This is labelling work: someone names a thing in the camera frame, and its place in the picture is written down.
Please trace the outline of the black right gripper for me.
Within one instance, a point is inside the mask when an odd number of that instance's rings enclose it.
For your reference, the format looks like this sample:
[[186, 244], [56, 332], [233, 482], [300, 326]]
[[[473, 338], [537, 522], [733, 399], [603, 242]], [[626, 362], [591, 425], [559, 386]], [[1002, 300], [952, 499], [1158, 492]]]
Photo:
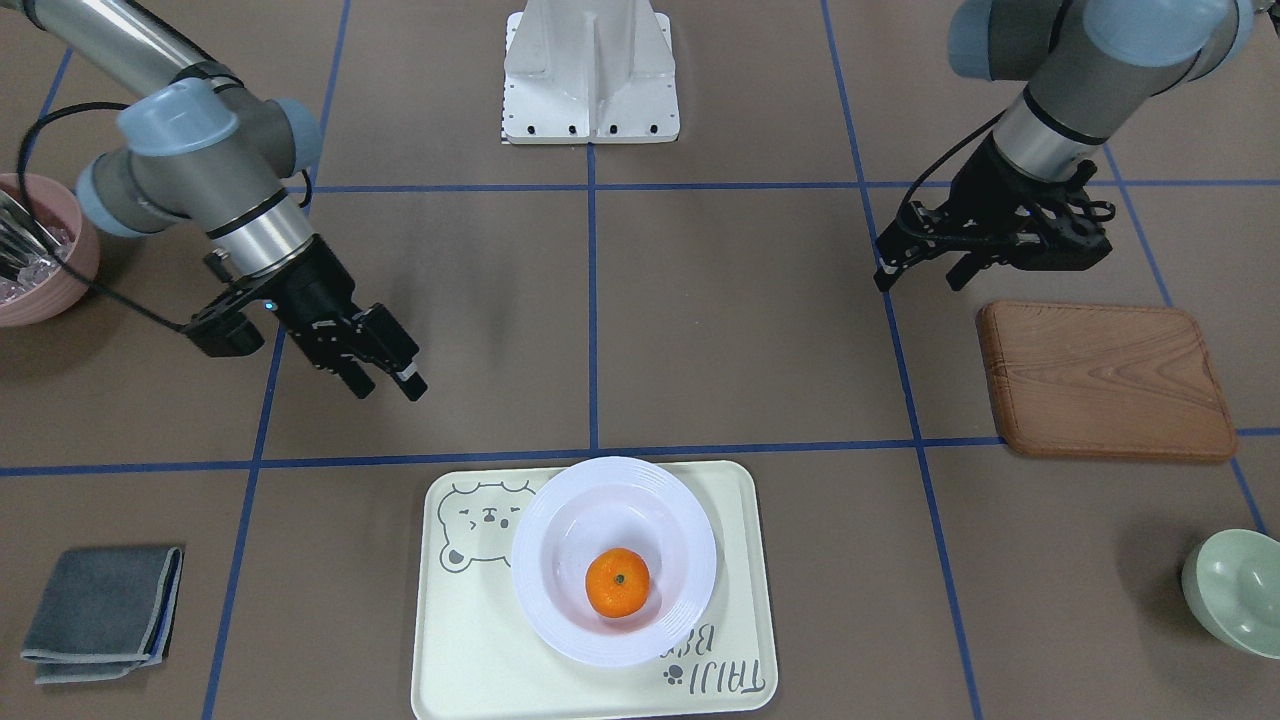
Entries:
[[337, 375], [356, 398], [366, 398], [376, 387], [364, 369], [371, 365], [387, 373], [408, 401], [419, 401], [428, 392], [416, 364], [419, 345], [385, 306], [361, 307], [353, 296], [353, 278], [315, 234], [282, 266], [229, 283], [182, 333], [210, 357], [247, 356], [264, 338], [244, 307], [261, 301], [311, 365]]

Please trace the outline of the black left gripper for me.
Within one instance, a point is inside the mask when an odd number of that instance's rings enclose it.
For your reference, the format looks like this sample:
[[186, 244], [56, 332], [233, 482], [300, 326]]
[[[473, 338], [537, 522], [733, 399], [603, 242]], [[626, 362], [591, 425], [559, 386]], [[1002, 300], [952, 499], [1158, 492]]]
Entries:
[[1096, 174], [1084, 160], [1061, 182], [1024, 176], [983, 138], [954, 177], [945, 202], [929, 209], [906, 196], [876, 240], [876, 288], [888, 293], [906, 270], [947, 252], [960, 259], [946, 273], [959, 292], [992, 265], [1024, 272], [1083, 272], [1114, 250], [1105, 224], [1116, 208], [1085, 191]]

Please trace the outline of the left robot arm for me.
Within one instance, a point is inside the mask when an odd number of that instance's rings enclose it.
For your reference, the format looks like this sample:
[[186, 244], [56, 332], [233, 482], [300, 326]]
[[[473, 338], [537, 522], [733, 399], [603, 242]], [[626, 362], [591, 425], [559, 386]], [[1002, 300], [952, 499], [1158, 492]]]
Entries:
[[948, 196], [927, 208], [906, 193], [876, 240], [877, 287], [948, 252], [946, 279], [977, 273], [1083, 272], [1111, 252], [1115, 206], [1087, 184], [1094, 154], [1151, 97], [1233, 59], [1275, 1], [966, 1], [948, 29], [959, 76], [1019, 81], [1020, 94], [969, 133], [974, 152]]

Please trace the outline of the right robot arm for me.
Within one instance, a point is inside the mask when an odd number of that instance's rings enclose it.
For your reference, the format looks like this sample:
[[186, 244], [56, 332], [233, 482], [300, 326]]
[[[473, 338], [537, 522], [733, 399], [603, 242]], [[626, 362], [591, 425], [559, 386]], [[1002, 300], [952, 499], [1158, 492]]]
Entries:
[[116, 109], [123, 147], [92, 161], [76, 196], [122, 238], [189, 222], [212, 242], [221, 293], [175, 325], [210, 357], [264, 343], [244, 309], [261, 302], [312, 366], [364, 398], [367, 369], [410, 400], [426, 392], [419, 345], [383, 305], [360, 307], [355, 281], [284, 183], [317, 161], [323, 135], [306, 106], [261, 100], [214, 56], [136, 1], [5, 1], [136, 95]]

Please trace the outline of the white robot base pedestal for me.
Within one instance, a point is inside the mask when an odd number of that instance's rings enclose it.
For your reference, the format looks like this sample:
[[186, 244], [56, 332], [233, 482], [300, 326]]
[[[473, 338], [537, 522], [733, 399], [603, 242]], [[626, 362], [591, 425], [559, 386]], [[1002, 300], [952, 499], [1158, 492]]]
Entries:
[[504, 23], [500, 138], [669, 143], [681, 135], [672, 24], [649, 1], [530, 1]]

